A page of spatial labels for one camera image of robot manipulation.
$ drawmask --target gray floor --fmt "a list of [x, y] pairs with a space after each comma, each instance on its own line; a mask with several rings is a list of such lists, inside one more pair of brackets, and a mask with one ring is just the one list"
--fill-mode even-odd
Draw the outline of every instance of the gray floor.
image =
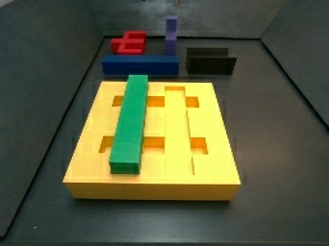
[[[186, 78], [188, 46], [229, 47], [234, 75]], [[164, 50], [150, 38], [149, 53]], [[180, 41], [178, 80], [214, 81], [244, 180], [232, 203], [73, 199], [62, 179], [109, 53], [106, 40], [4, 242], [329, 243], [328, 129], [260, 41]]]

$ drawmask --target yellow base board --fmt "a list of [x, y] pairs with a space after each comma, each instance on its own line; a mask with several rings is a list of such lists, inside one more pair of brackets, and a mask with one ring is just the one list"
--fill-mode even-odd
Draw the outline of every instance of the yellow base board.
[[103, 82], [63, 180], [75, 198], [232, 200], [241, 186], [212, 83], [149, 83], [142, 173], [111, 174], [125, 82]]

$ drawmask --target green block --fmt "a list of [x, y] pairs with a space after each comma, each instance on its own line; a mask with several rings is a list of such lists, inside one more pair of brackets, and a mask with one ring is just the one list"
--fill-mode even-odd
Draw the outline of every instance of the green block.
[[149, 75], [130, 75], [110, 156], [113, 174], [140, 174], [149, 99]]

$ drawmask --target wooden block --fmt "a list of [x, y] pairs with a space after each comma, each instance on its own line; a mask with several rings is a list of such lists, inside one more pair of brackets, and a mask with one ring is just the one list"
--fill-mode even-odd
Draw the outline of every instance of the wooden block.
[[125, 90], [123, 82], [99, 87], [63, 180], [73, 196], [232, 200], [241, 179], [213, 84], [149, 83], [140, 175], [113, 174], [109, 166]]

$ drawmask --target purple block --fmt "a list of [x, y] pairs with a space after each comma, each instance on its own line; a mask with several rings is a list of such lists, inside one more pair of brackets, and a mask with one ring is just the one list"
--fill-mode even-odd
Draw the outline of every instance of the purple block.
[[166, 40], [178, 40], [178, 32], [168, 32]]
[[178, 17], [176, 15], [168, 16], [168, 32], [176, 32], [178, 30]]

